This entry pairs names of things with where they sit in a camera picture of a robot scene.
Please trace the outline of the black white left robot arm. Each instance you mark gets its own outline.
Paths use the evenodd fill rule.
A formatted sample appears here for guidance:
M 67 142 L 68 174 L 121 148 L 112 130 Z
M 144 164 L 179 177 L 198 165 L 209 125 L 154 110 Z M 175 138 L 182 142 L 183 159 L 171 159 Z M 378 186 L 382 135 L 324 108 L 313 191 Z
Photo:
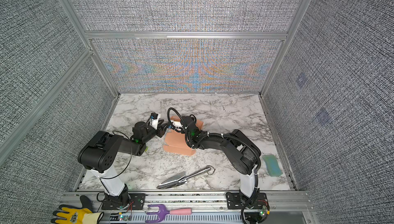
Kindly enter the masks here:
M 118 197 L 126 188 L 113 166 L 117 154 L 141 156 L 147 149 L 148 141 L 164 135 L 164 120 L 140 121 L 134 125 L 132 132 L 133 135 L 128 138 L 98 131 L 78 155 L 78 162 L 100 180 L 105 193 L 110 196 Z

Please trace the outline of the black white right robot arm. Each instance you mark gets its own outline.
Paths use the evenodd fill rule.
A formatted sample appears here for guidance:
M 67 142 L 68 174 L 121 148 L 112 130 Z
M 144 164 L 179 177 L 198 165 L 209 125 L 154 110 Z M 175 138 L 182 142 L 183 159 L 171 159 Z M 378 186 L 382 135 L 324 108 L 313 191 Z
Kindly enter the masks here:
M 180 119 L 179 125 L 170 121 L 170 112 Z M 260 149 L 240 130 L 231 133 L 210 133 L 197 127 L 194 115 L 182 116 L 175 108 L 167 110 L 169 128 L 184 134 L 186 145 L 191 149 L 222 151 L 231 165 L 240 173 L 240 194 L 253 201 L 259 193 L 258 171 L 261 167 Z

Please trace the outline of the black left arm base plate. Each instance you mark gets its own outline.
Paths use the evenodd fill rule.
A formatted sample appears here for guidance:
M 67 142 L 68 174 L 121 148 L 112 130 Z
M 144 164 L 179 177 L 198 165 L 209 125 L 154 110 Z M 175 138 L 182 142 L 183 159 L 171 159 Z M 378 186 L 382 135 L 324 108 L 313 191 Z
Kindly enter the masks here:
M 104 194 L 102 210 L 142 210 L 145 204 L 146 194 L 144 193 L 124 193 L 120 196 Z

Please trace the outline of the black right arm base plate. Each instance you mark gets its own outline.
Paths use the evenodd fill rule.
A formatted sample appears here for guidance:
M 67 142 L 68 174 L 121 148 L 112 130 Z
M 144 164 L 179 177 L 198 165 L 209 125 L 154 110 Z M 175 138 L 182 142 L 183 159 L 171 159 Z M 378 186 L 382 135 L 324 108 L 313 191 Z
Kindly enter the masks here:
M 238 192 L 226 192 L 227 208 L 230 210 L 241 210 L 246 204 L 248 197 Z M 246 209 L 261 209 L 263 206 L 268 207 L 267 195 L 263 192 L 258 191 L 252 201 L 247 205 Z

